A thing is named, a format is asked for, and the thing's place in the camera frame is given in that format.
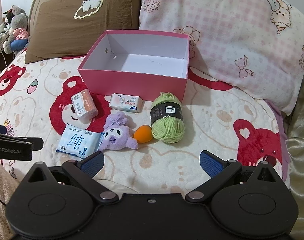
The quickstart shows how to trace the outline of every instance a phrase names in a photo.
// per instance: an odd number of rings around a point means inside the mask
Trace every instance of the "bear nose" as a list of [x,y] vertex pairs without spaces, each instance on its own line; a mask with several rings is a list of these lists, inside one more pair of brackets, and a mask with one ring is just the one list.
[[115,143],[115,142],[116,142],[116,138],[113,137],[113,136],[111,136],[111,137],[110,137],[110,142],[111,142],[112,144]]
[[276,165],[276,158],[271,155],[265,155],[263,160],[265,162],[269,162],[273,167]]

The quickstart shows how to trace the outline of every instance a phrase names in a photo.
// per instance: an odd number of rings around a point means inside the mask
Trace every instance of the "satin fabric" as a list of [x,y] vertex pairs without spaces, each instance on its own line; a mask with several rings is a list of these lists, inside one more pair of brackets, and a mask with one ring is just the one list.
[[286,141],[292,161],[290,164],[290,190],[299,206],[299,217],[291,236],[304,240],[304,85],[288,129]]

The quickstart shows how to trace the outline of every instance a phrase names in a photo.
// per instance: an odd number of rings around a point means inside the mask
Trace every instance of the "pillow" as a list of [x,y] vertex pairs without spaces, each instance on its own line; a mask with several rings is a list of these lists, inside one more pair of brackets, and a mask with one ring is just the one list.
[[140,0],[44,2],[25,63],[84,55],[105,30],[138,29],[140,7]]
[[304,73],[304,15],[285,0],[142,0],[140,22],[188,34],[191,67],[292,112]]

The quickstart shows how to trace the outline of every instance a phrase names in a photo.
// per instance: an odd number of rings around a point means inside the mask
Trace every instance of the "bear print blanket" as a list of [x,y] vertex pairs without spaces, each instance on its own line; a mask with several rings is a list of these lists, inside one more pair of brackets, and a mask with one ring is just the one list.
[[[108,106],[109,96],[93,95],[99,115],[86,124],[77,119],[71,96],[86,88],[77,70],[83,57],[26,65],[24,56],[25,52],[0,75],[0,125],[10,136],[42,137],[44,147],[33,152],[31,162],[0,160],[18,181],[36,161],[59,166],[73,158],[55,151],[67,123],[101,132],[106,117],[115,112]],[[94,179],[139,193],[186,194],[210,178],[199,164],[200,153],[208,150],[243,165],[267,160],[288,183],[289,155],[278,113],[265,101],[196,68],[190,67],[188,78],[182,102],[183,139],[175,144],[152,140],[138,150],[104,151],[104,167]],[[150,125],[150,110],[151,102],[146,101],[142,113],[126,113],[133,131]]]

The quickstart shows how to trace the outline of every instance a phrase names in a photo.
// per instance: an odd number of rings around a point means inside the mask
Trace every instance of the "beige fluffy fabric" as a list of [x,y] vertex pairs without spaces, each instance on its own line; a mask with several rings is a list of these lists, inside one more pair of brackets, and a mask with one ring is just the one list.
[[[0,164],[0,200],[7,203],[18,183]],[[0,240],[8,240],[13,236],[5,217],[5,207],[0,203]]]

